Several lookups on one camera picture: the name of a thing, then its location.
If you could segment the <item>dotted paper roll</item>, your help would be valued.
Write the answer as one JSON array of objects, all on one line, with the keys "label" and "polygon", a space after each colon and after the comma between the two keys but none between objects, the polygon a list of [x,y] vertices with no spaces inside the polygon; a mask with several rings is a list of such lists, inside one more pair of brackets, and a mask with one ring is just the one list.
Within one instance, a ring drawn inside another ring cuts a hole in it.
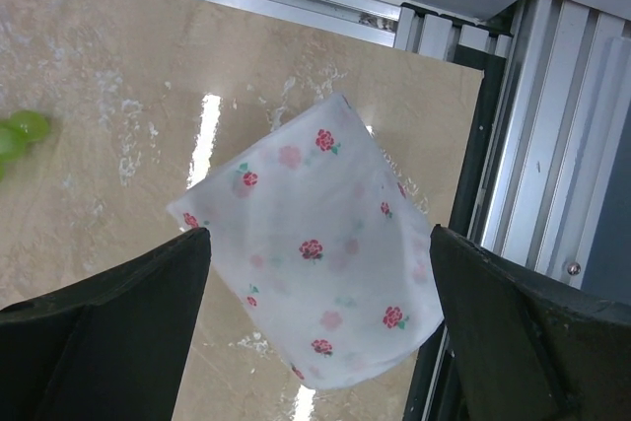
[{"label": "dotted paper roll", "polygon": [[310,107],[169,204],[304,386],[356,385],[443,320],[430,224],[356,110]]}]

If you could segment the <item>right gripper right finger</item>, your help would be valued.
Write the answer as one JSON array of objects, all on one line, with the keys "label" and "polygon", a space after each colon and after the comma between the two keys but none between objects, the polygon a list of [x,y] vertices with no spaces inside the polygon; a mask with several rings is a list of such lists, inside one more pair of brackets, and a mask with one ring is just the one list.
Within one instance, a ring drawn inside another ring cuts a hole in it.
[{"label": "right gripper right finger", "polygon": [[629,306],[441,226],[430,259],[470,419],[629,419]]}]

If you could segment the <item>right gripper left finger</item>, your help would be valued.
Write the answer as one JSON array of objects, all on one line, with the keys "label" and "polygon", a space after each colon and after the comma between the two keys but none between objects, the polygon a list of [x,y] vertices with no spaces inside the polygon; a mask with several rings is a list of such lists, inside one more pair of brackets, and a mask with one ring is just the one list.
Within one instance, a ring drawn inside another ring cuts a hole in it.
[{"label": "right gripper left finger", "polygon": [[2,419],[171,419],[210,260],[193,229],[2,309]]}]

